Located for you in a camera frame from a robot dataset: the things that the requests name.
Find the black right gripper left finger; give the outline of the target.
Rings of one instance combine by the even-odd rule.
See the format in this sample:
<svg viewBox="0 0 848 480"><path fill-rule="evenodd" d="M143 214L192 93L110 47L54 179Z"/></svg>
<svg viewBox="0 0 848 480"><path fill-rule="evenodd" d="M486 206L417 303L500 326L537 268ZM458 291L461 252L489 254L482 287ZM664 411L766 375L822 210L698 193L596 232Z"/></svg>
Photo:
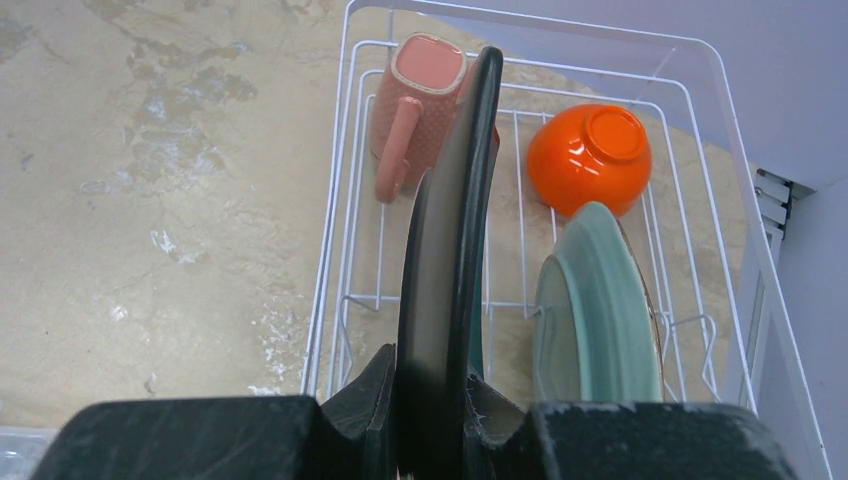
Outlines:
<svg viewBox="0 0 848 480"><path fill-rule="evenodd" d="M309 395L106 402L79 411L35 479L394 479L396 348Z"/></svg>

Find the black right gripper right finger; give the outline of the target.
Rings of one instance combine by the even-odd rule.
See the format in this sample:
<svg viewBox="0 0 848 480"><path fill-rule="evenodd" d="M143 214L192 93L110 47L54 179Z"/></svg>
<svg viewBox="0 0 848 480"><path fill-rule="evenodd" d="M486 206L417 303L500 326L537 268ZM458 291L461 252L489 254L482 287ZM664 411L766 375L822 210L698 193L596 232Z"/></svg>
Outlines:
<svg viewBox="0 0 848 480"><path fill-rule="evenodd" d="M542 401L467 378L468 479L795 479L750 411L722 403Z"/></svg>

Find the light blue flower plate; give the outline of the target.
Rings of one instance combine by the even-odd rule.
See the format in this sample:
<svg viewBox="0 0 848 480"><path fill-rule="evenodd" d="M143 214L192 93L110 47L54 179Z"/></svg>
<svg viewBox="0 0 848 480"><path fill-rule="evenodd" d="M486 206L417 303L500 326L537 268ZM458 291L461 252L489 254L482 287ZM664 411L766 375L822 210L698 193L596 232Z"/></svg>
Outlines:
<svg viewBox="0 0 848 480"><path fill-rule="evenodd" d="M661 402L658 330L616 217L581 207L544 260L535 298L538 401Z"/></svg>

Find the teal square plate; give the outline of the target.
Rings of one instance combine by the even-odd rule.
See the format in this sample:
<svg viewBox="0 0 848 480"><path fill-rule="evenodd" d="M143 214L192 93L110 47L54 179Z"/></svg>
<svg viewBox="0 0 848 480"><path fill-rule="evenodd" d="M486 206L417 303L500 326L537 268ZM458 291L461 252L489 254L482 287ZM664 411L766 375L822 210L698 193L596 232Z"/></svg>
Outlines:
<svg viewBox="0 0 848 480"><path fill-rule="evenodd" d="M398 468L463 475L469 348L481 313L487 206L499 142L504 57L485 47L460 89L435 167L416 194L406 247L396 363Z"/></svg>

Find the orange cup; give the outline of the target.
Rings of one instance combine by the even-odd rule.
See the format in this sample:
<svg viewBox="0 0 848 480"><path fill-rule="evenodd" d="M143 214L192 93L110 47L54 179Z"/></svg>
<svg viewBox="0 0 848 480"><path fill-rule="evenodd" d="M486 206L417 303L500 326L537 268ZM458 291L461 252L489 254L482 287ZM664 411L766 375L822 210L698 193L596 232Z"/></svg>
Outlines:
<svg viewBox="0 0 848 480"><path fill-rule="evenodd" d="M571 217L589 202L627 214L646 190L653 155L642 122L605 104L568 108L529 143L527 171L541 201Z"/></svg>

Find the pink floral mug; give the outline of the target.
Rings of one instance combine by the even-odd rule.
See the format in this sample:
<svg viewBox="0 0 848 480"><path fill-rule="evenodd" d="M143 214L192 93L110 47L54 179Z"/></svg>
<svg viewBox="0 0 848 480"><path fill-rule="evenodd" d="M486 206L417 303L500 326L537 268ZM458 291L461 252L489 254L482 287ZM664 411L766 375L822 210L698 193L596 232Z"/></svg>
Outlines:
<svg viewBox="0 0 848 480"><path fill-rule="evenodd" d="M435 166L467 70L465 53L440 36L416 32L395 50L370 119L379 202L394 202L402 189L417 186Z"/></svg>

